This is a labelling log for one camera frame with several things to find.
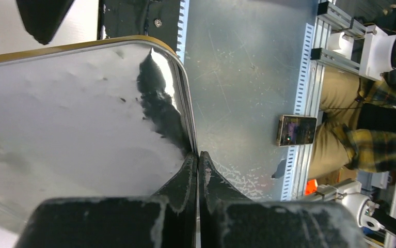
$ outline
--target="khaki pants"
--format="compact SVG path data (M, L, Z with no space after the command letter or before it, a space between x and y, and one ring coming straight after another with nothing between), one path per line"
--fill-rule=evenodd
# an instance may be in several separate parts
M356 129L361 107L361 103L355 101L358 91L358 76L326 68L320 109L328 114L328 120L316 130L309 179L319 178L350 163L351 158L331 129L340 124Z

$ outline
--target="metal bracket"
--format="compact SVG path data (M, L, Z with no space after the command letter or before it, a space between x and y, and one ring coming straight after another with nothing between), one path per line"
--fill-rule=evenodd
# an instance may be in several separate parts
M308 94L308 79L310 77L310 60L309 52L312 50L313 37L315 35L314 27L306 23L306 30L304 32L303 54L299 66L298 86L295 97L294 114L306 115L307 94ZM286 171L284 172L283 191L281 192L281 201L291 200L293 196L293 185L295 178L295 171L298 164L299 147L291 146L288 149Z
M312 49L311 60L316 60L319 64L333 66L356 75L359 74L360 64L324 48Z
M330 24L333 30L353 38L363 37L366 32L365 26L329 1L318 5L318 18Z

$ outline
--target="person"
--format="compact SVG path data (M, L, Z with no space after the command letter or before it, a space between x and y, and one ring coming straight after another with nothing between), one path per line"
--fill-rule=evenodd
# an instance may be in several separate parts
M343 166L367 172L396 171L396 87L327 67L308 173L317 179Z

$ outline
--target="black panel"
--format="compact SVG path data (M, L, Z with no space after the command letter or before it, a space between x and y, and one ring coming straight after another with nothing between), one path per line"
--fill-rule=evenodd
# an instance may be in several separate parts
M148 35L177 49L180 0L103 0L103 25L107 38ZM156 27L156 19L161 26Z
M30 217L15 247L155 247L162 240L157 228L163 228L166 206L161 197L48 200Z
M335 203L255 203L199 157L202 247L366 247L350 213Z
M193 247L197 172L198 158L189 153L182 169L154 194L169 199L163 229L163 247Z

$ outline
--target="table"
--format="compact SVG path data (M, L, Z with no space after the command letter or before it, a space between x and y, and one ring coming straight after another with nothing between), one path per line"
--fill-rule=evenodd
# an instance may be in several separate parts
M317 4L189 3L184 65L198 149L209 151L223 176L254 200L290 200L304 189L311 146L280 148L275 138L280 115L318 114L322 67L302 63L310 60ZM321 25L316 34L318 46ZM272 179L285 159L284 175Z

